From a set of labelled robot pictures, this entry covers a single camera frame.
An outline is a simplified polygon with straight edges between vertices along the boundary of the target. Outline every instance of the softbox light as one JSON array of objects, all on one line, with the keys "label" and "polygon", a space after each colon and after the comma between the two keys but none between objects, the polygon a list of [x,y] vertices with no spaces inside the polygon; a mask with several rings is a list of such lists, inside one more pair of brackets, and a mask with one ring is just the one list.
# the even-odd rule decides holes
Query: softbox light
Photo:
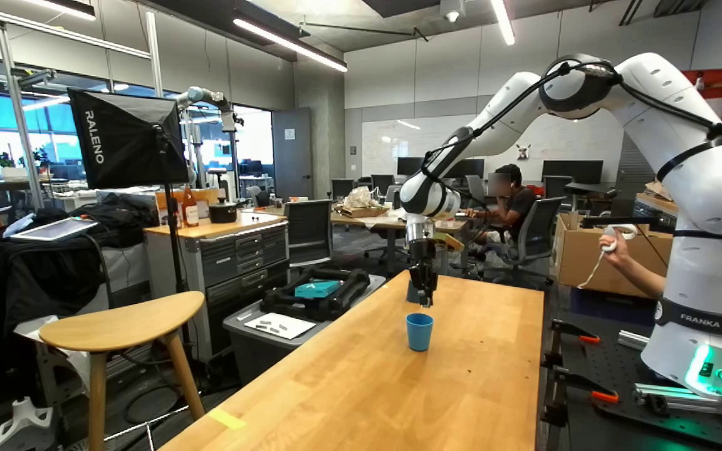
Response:
[{"label": "softbox light", "polygon": [[188,184],[178,106],[68,91],[89,189]]}]

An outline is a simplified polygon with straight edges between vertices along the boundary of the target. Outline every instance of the green object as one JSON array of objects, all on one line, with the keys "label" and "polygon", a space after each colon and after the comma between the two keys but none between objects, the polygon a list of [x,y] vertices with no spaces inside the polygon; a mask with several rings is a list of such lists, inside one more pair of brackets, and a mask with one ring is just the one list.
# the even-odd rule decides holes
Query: green object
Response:
[{"label": "green object", "polygon": [[341,285],[341,280],[308,280],[293,289],[296,298],[327,298],[336,289]]}]

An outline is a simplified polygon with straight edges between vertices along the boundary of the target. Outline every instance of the hair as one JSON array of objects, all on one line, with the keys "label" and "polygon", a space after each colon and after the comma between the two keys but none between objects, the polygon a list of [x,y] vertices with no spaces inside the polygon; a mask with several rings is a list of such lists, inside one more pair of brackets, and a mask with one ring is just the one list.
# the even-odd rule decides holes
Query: hair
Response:
[{"label": "hair", "polygon": [[515,166],[501,166],[493,171],[493,177],[508,180],[513,185],[521,185],[521,171]]}]

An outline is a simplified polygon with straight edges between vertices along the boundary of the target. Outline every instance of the robotic arm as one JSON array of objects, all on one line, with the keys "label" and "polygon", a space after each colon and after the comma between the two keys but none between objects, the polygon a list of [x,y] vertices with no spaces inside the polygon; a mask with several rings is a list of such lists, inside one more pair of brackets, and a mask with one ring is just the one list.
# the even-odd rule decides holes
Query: robotic arm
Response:
[{"label": "robotic arm", "polygon": [[179,108],[179,118],[182,118],[182,125],[184,125],[184,132],[188,132],[188,142],[194,151],[194,162],[198,162],[194,166],[198,167],[194,177],[199,180],[199,185],[208,185],[206,184],[202,155],[199,155],[199,145],[202,145],[199,128],[191,118],[191,108],[194,108],[198,103],[206,103],[208,110],[209,108],[218,110],[223,132],[236,132],[236,115],[232,115],[232,106],[227,103],[227,97],[223,93],[216,93],[216,91],[206,91],[206,87],[191,86],[178,97],[178,108]]},{"label": "robotic arm", "polygon": [[722,397],[722,123],[692,82],[651,53],[618,65],[560,57],[542,77],[515,72],[479,118],[425,152],[421,174],[400,189],[410,298],[430,306],[430,215],[459,206],[440,176],[464,155],[505,151],[542,112],[583,121],[599,108],[624,125],[678,211],[663,298],[641,360],[697,394]]}]

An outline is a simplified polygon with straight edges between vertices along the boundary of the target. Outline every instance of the wooden stool seat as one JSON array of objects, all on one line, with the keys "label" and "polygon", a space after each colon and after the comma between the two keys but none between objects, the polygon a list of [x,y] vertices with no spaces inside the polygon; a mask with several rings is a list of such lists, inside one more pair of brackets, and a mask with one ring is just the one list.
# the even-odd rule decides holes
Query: wooden stool seat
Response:
[{"label": "wooden stool seat", "polygon": [[88,448],[105,440],[105,360],[112,350],[124,350],[160,341],[174,366],[179,390],[192,418],[202,415],[202,402],[191,376],[179,341],[179,326],[202,309],[199,290],[162,295],[155,301],[59,319],[39,328],[39,338],[55,349],[89,353]]}]

